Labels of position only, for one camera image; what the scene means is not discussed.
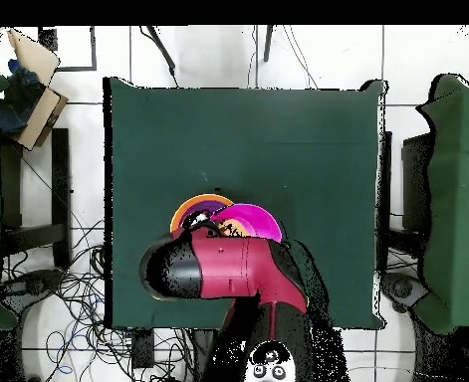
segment blue object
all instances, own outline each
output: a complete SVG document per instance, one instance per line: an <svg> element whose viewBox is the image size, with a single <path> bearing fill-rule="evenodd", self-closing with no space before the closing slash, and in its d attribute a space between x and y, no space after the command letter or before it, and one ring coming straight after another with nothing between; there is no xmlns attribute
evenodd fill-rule
<svg viewBox="0 0 469 382"><path fill-rule="evenodd" d="M10 59L9 62L7 63L7 66L9 68L9 72L14 74L18 69L20 68L20 64L18 63L18 60Z"/></svg>
<svg viewBox="0 0 469 382"><path fill-rule="evenodd" d="M18 67L8 78L11 86L0 99L0 130L4 135L21 133L45 89L38 76Z"/></svg>
<svg viewBox="0 0 469 382"><path fill-rule="evenodd" d="M65 375L70 375L73 372L73 369L67 365L59 366L59 372L64 373Z"/></svg>

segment dark green table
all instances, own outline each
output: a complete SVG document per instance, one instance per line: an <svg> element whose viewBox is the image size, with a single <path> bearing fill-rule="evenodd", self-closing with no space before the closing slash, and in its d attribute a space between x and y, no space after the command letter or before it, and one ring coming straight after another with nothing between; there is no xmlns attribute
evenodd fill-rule
<svg viewBox="0 0 469 382"><path fill-rule="evenodd" d="M469 88L443 75L420 107L435 140L427 168L431 231L423 276L432 293L414 311L436 333L469 326Z"/></svg>
<svg viewBox="0 0 469 382"><path fill-rule="evenodd" d="M216 192L266 208L307 246L335 326L381 327L372 284L382 82L362 92L143 90L118 79L104 88L114 326L222 324L230 299L154 300L138 278L142 254L179 205Z"/></svg>

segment floor grout line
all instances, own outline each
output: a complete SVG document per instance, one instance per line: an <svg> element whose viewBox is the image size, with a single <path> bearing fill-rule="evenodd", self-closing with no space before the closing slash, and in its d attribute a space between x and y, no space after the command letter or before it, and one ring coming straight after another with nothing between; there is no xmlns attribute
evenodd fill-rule
<svg viewBox="0 0 469 382"><path fill-rule="evenodd" d="M104 229L105 229L104 227L72 227L71 228L71 230L85 230L85 231L104 230Z"/></svg>
<svg viewBox="0 0 469 382"><path fill-rule="evenodd" d="M410 350L344 350L344 353L394 353L394 354L414 354L416 351Z"/></svg>
<svg viewBox="0 0 469 382"><path fill-rule="evenodd" d="M129 26L129 83L133 83L133 77L132 77L132 34L131 34L131 26Z"/></svg>
<svg viewBox="0 0 469 382"><path fill-rule="evenodd" d="M412 106L417 108L418 106L422 106L423 104L385 104L384 106Z"/></svg>
<svg viewBox="0 0 469 382"><path fill-rule="evenodd" d="M102 102L85 102L85 101L70 101L66 103L68 105L103 105Z"/></svg>
<svg viewBox="0 0 469 382"><path fill-rule="evenodd" d="M382 25L381 80L384 81L384 25Z"/></svg>
<svg viewBox="0 0 469 382"><path fill-rule="evenodd" d="M125 347L120 347L118 346L117 348L113 347L115 351L118 352L127 352L125 349L131 349L130 346L125 346ZM39 347L22 347L22 350L25 351L62 351L62 347L55 347L55 348L39 348ZM154 351L166 351L169 352L170 350L178 352L179 350L177 348L155 348ZM67 351L73 351L73 352L92 352L92 351L99 351L99 352L110 352L111 350L109 348L99 348L97 350L94 350L93 348L83 348L83 349L76 349L76 348L69 348Z"/></svg>
<svg viewBox="0 0 469 382"><path fill-rule="evenodd" d="M377 382L377 331L373 340L373 382Z"/></svg>

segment black cable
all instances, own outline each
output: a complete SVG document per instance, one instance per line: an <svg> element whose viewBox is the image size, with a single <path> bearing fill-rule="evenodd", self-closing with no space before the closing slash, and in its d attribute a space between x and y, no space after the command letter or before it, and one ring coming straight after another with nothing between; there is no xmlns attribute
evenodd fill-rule
<svg viewBox="0 0 469 382"><path fill-rule="evenodd" d="M161 49L159 48L158 46L158 43L156 43L156 40L154 40L154 38L152 38L150 35L147 35L143 32L143 29L141 26L138 27L140 29L140 33L142 35L144 35L146 38L148 38L150 41L152 41L154 43L154 45L159 49L159 51L163 54L163 52L161 51ZM172 78L174 79L174 82L175 82L175 87L176 88L180 88L179 84L177 83L177 79L175 78L175 70L171 67L171 66L168 66L168 71L170 72L170 75L172 76Z"/></svg>
<svg viewBox="0 0 469 382"><path fill-rule="evenodd" d="M154 362L154 366L160 369L163 372L162 376L158 375L151 375L149 378L149 382L164 382L165 380L170 380L172 377L172 372L175 370L176 366L174 363L180 362L182 360L182 357L177 360L172 360L172 352L174 350L174 347L177 348L177 351L181 353L182 356L182 350L179 349L177 344L172 344L170 347L169 353L168 353L168 358L165 359L163 362Z"/></svg>
<svg viewBox="0 0 469 382"><path fill-rule="evenodd" d="M399 252L398 250L394 249L394 248L390 248L391 249L391 253L394 254L394 255L406 255L406 256L410 256L410 254L407 254L406 252Z"/></svg>
<svg viewBox="0 0 469 382"><path fill-rule="evenodd" d="M318 85L316 84L316 81L314 80L313 76L310 74L309 72L309 69L302 63L302 61L300 60L300 57L298 56L298 53L296 53L296 50L293 46L293 43L291 41L291 38L289 37L289 34L287 33L287 29L286 29L286 26L285 25L282 25L282 27L284 28L284 31L286 33L286 36L287 36L287 39L289 40L289 44L291 45L291 48L293 49L293 52L294 52L294 55L296 56L296 59L298 59L298 62L300 62L300 65L302 65L302 68L305 70L305 72L307 72L307 75L312 79L312 82L314 83L314 85L316 86L316 90L318 90Z"/></svg>
<svg viewBox="0 0 469 382"><path fill-rule="evenodd" d="M206 351L200 347L200 345L198 345L198 342L197 342L197 339L195 338L195 332L196 330L195 329L188 329L186 330L186 334L188 335L188 338L190 339L191 343L193 344L193 346L198 350L200 351L202 354L205 354Z"/></svg>
<svg viewBox="0 0 469 382"><path fill-rule="evenodd" d="M310 89L310 74L309 74L309 65L307 64L307 59L305 59L305 55L303 54L302 49L300 48L300 45L298 44L298 40L296 39L296 37L294 35L293 26L289 25L289 29L291 30L291 35L293 36L293 40L296 43L296 47L298 47L298 50L299 50L300 54L303 57L303 61L305 63L305 68L307 69L307 75L309 76L309 78L308 78L308 89Z"/></svg>
<svg viewBox="0 0 469 382"><path fill-rule="evenodd" d="M255 26L255 88L259 87L259 25Z"/></svg>
<svg viewBox="0 0 469 382"><path fill-rule="evenodd" d="M166 362L170 361L170 359L172 357L172 352L174 351L174 349L176 351L178 351L181 354L181 358L179 358L177 360L172 360L172 362L173 363L177 363L177 362L181 362L181 361L184 362L184 376L183 376L182 382L186 382L186 380L188 378L188 372L191 373L193 375L193 377L197 376L197 374L194 370L194 364L191 362L193 360L193 357L191 356L192 353L191 353L190 349L188 348L188 346L186 345L186 333L184 332L184 330L183 329L173 329L173 332L174 332L174 336L166 338L166 339L161 339L161 337L159 337L159 335L155 332L154 335L157 336L158 338L160 338L161 341L156 343L154 345L154 348L157 348L159 345L161 345L163 343L169 343L170 341L173 341L173 340L177 341L178 344L176 344L176 343L171 344L169 355L168 355L168 358L167 358ZM161 368L161 366L157 366L157 367L159 369L163 370L163 372L164 372L163 375L162 376L151 375L149 382L164 382L165 380L167 380L167 381L170 380L171 373L175 369L175 367L169 368L167 366L166 369Z"/></svg>
<svg viewBox="0 0 469 382"><path fill-rule="evenodd" d="M255 41L255 37L254 37L254 34L255 34L255 25L254 25L254 29L252 31L252 40L254 40L254 44L256 43ZM250 66L248 67L248 75L247 75L247 84L246 84L246 88L250 88L250 72L252 72L252 62L254 60L254 57L255 57L255 52L254 54L252 55L252 58L250 59Z"/></svg>
<svg viewBox="0 0 469 382"><path fill-rule="evenodd" d="M18 264L16 264L11 270L11 276L13 277L13 279L16 279L16 275L15 275L16 269L29 259L29 254L27 253L27 251L23 251L23 254L24 254L23 260L21 260Z"/></svg>
<svg viewBox="0 0 469 382"><path fill-rule="evenodd" d="M31 168L31 170L36 174L36 176L50 189L53 195L55 195L60 202L62 202L64 205L67 205L66 202L63 201L62 198L57 195L51 186L38 174L38 172L25 160L23 155L21 158L25 161L25 163ZM70 265L63 271L63 276L61 278L61 282L59 283L57 291L54 292L54 295L56 295L58 298L60 298L63 303L65 304L66 308L68 309L70 315L72 316L74 320L74 325L72 328L72 333L71 337L68 341L66 341L66 334L57 332L53 332L49 335L55 335L56 333L59 333L63 340L63 344L61 348L59 349L59 352L61 352L60 358L53 359L51 355L49 354L49 347L47 346L47 354L49 354L49 358L52 362L56 364L56 367L54 368L53 372L50 374L50 376L45 380L45 382L50 382L53 378L53 376L57 373L57 371L62 372L63 366L61 366L61 363L67 354L68 350L70 347L72 349L77 349L74 341L78 337L83 337L87 344L89 349L91 349L92 352L94 352L94 356L91 359L91 362L86 366L86 369L81 373L80 379L78 379L78 382L82 382L83 375L85 371L88 369L91 371L91 365L93 362L96 360L96 358L99 358L102 360L104 363L113 365L117 364L119 368L122 370L122 372L131 379L131 382L146 382L143 380L136 380L134 375L131 373L129 374L124 367L121 364L121 360L127 358L128 363L127 366L129 367L130 364L130 346L129 344L126 343L126 338L124 335L123 330L115 330L115 329L106 329L103 326L103 318L101 315L98 314L97 312L97 306L101 302L105 302L105 296L100 292L99 289L95 287L95 284L98 281L103 281L104 280L104 274L105 274L105 248L103 245L99 246L90 246L89 240L88 240L88 234L91 232L93 228L95 228L101 221L97 222L92 229L89 229L87 232L84 230L82 227L82 224L80 223L79 219L71 211L71 214L74 216L74 218L77 220L80 228L82 229L84 235L79 239L77 244L74 246L74 249L82 242L83 239L86 240L87 247L80 252L76 253L75 256L73 257L72 261L70 262ZM72 266L85 254L89 253L89 271L85 274L82 275L76 275L71 273L71 268ZM23 275L22 272L17 271L16 269L23 264L24 262L27 261L28 259L28 254L25 253L26 256L24 259L19 262L13 269L10 269L9 265L9 260L8 260L8 274L13 275L16 278L17 274ZM75 311L73 309L73 304L78 304L80 308ZM167 378L171 376L172 371L175 369L175 365L173 363L179 362L181 360L185 361L185 376L186 376L186 371L190 371L194 373L193 370L193 365L190 364L191 360L191 352L186 346L186 341L185 341L185 333L183 333L183 338L184 341L181 341L179 336L176 335L177 341L179 344L182 346L182 350L179 349L177 344L174 344L173 347L177 347L181 353L181 358L178 360L171 360L171 353L173 351L173 347L170 348L170 356L168 358L168 371L165 373L164 376ZM114 358L115 362L108 362L106 359L108 358ZM160 367L160 362L155 363L156 367Z"/></svg>
<svg viewBox="0 0 469 382"><path fill-rule="evenodd" d="M391 253L392 255L394 255L397 259L399 259L400 261L402 261L404 263L404 265L399 264L399 266L397 266L397 267L394 267L394 265L392 265L392 264L387 265L386 268L388 270L396 270L396 269L401 269L401 268L411 268L416 273L416 275L418 276L418 271L414 268L416 263L409 263L408 261L401 258L398 254L396 254L392 251L388 251L388 252Z"/></svg>

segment tangled wires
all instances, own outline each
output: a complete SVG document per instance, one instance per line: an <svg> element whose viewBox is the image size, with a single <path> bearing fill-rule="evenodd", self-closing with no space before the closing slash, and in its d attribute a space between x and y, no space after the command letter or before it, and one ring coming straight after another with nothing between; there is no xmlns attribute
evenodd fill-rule
<svg viewBox="0 0 469 382"><path fill-rule="evenodd" d="M160 338L160 341L155 344L157 350L160 345L169 344L172 340L175 341L167 349L168 357L154 362L155 369L152 369L151 372L159 372L157 375L150 375L148 381L144 380L144 374L149 369L140 370L141 373L138 376L135 375L134 370L130 368L131 335L129 330L108 329L103 326L105 249L103 246L88 247L75 256L72 264L87 253L90 254L90 270L84 274L65 272L59 289L55 293L66 305L73 320L64 331L54 331L47 338L47 354L56 366L45 382L50 382L58 371L64 374L74 374L76 382L83 382L86 372L89 372L91 381L95 382L92 367L98 360L107 365L117 365L131 382L178 382L173 375L177 363L183 361L184 375L181 382L189 381L190 374L192 375L191 379L194 379L196 374L192 362L192 351L186 344L188 335L182 329L174 329L174 337ZM49 341L52 337L59 338L61 342L56 356L52 356L50 352ZM69 353L71 350L92 352L89 364L81 369L80 374L77 373L72 355ZM70 365L63 364L67 353Z"/></svg>
<svg viewBox="0 0 469 382"><path fill-rule="evenodd" d="M99 373L98 369L93 371L98 364L107 364L111 367L118 366L120 371L127 376L131 382L193 382L197 378L193 364L193 351L188 343L193 344L192 331L174 329L173 336L161 338L158 330L154 335L158 342L154 348L156 355L168 352L160 361L154 362L151 369L131 368L131 331L129 329L108 329L104 326L105 316L105 248L103 245L89 246L87 235L75 244L74 249L86 240L88 246L76 253L70 267L63 272L61 282L54 295L66 306L72 320L65 329L55 330L46 339L46 353L48 358L55 364L52 373L43 382L51 382L59 372L73 376L75 382L96 382L93 372ZM9 279L16 279L24 273L19 270L20 266L28 260L28 254L24 253L23 259L13 268L8 259L7 268L3 269ZM85 273L72 271L77 263L87 264ZM89 362L80 367L74 361L80 351L91 353Z"/></svg>

